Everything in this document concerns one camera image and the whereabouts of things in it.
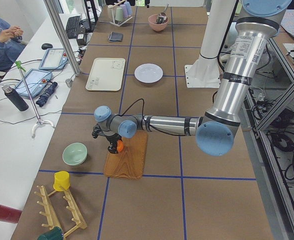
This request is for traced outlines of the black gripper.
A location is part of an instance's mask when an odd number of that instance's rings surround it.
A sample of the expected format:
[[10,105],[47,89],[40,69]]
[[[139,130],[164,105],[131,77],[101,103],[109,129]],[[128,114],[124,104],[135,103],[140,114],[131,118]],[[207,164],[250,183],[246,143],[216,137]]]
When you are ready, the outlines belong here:
[[107,135],[106,139],[109,141],[108,151],[112,154],[117,154],[118,151],[118,140],[121,140],[121,136],[118,133],[113,135]]

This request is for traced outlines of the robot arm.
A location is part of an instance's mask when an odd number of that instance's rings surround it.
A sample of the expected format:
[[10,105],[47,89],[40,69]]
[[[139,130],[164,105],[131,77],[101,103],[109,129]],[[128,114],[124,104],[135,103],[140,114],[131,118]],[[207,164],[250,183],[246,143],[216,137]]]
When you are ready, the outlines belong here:
[[224,36],[237,7],[235,0],[214,0],[211,4],[199,58],[186,72],[192,88],[215,87],[216,98],[204,116],[172,117],[113,114],[108,106],[95,109],[92,136],[105,137],[109,151],[118,152],[123,138],[138,130],[158,131],[172,136],[194,136],[197,146],[211,156],[228,153],[240,126],[239,111],[251,86],[268,39],[277,35],[290,5],[288,0],[244,0],[235,28],[237,37],[223,74],[215,74]]

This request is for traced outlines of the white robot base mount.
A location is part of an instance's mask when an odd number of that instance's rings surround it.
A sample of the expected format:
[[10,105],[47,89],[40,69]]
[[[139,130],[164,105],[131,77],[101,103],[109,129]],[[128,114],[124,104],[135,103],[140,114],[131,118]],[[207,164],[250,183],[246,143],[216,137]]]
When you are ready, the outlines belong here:
[[185,66],[188,88],[218,88],[220,86],[217,57],[237,5],[237,0],[212,1],[199,58],[194,64]]

